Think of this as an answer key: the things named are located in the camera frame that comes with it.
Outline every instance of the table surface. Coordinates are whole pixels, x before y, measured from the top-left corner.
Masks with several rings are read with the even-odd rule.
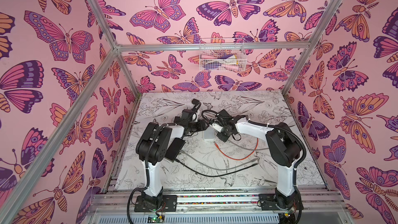
[[[122,167],[115,189],[127,190],[144,185],[144,169],[135,147],[149,122],[160,124],[173,122],[175,116],[181,116],[183,109],[193,107],[192,99],[202,102],[200,110],[211,109],[220,111],[225,109],[231,116],[248,115],[251,120],[278,124],[287,123],[291,130],[302,138],[294,122],[292,114],[280,91],[232,91],[232,92],[181,92],[181,93],[144,93],[135,124],[132,128],[127,144]],[[241,159],[251,151],[241,149],[230,142],[222,142],[217,137],[215,141],[206,142],[203,133],[184,138],[186,144],[183,150],[206,165],[218,169],[227,169],[258,158],[258,165],[227,176],[204,177],[198,175],[177,162],[163,159],[161,163],[161,180],[165,189],[257,189],[262,186],[275,186],[277,182],[277,164],[271,158],[269,150],[255,151],[242,161],[225,157],[215,146],[229,157]],[[256,147],[257,139],[250,135],[242,135],[240,141],[231,141],[246,148]],[[258,149],[266,148],[267,143],[259,140]],[[207,175],[220,175],[225,171],[216,171],[200,165],[185,154],[178,155],[178,159],[198,172]],[[298,185],[324,186],[324,181],[311,157],[307,147],[307,157],[297,169]]]

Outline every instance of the gray cable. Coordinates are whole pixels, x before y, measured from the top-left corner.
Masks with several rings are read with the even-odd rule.
[[[201,165],[203,165],[203,166],[206,166],[206,167],[208,167],[208,168],[210,168],[210,169],[218,170],[218,171],[224,171],[224,170],[227,171],[227,170],[230,170],[230,169],[236,169],[236,168],[238,168],[238,167],[244,166],[244,165],[246,165],[246,164],[248,164],[248,163],[255,162],[255,161],[258,160],[258,157],[256,157],[255,159],[252,159],[252,160],[250,160],[249,162],[242,163],[242,164],[240,164],[240,165],[238,165],[238,166],[235,166],[235,167],[232,167],[232,168],[228,168],[228,169],[217,169],[217,168],[210,167],[210,166],[208,166],[207,164],[202,163],[202,162],[196,160],[194,157],[192,157],[191,155],[189,155],[187,152],[185,152],[185,151],[183,151],[183,150],[180,150],[180,152],[183,153],[183,154],[185,154],[185,155],[187,155],[188,157],[192,158],[194,161],[198,162],[199,164],[201,164]]]
[[[248,150],[248,151],[263,151],[263,150],[269,150],[269,148],[263,148],[263,149],[248,149],[248,148],[245,148],[245,147],[242,147],[242,146],[240,146],[240,145],[237,145],[236,143],[234,143],[234,142],[232,142],[232,141],[230,141],[230,140],[228,140],[231,144],[233,144],[233,145],[235,145],[235,146],[237,146],[237,147],[239,147],[239,148],[242,148],[242,149],[244,149],[244,150]]]

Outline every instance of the metal grille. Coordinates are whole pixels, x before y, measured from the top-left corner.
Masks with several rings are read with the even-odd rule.
[[[149,215],[131,217],[134,224],[147,223]],[[103,215],[96,224],[126,224],[129,223],[126,216]],[[165,224],[262,224],[279,223],[278,214],[251,213],[251,214],[166,214]]]

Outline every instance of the orange cable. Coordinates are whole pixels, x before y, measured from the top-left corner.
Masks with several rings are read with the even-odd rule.
[[[254,148],[254,151],[252,151],[247,157],[244,157],[244,158],[242,158],[242,159],[236,159],[236,158],[232,158],[232,157],[227,156],[224,152],[221,151],[220,147],[218,147],[218,145],[217,145],[216,143],[214,143],[214,144],[216,145],[217,149],[218,149],[224,156],[226,156],[227,158],[231,158],[231,159],[233,159],[233,160],[241,161],[241,160],[244,160],[244,159],[250,157],[250,155],[252,155],[252,154],[256,151],[257,146],[258,146],[258,138],[257,138],[257,144],[256,144],[256,147]]]

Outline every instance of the wire basket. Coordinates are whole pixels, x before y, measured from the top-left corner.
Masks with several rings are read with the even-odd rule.
[[[217,43],[220,38],[202,38],[199,44],[199,69],[242,72],[246,68],[246,53],[243,42]]]

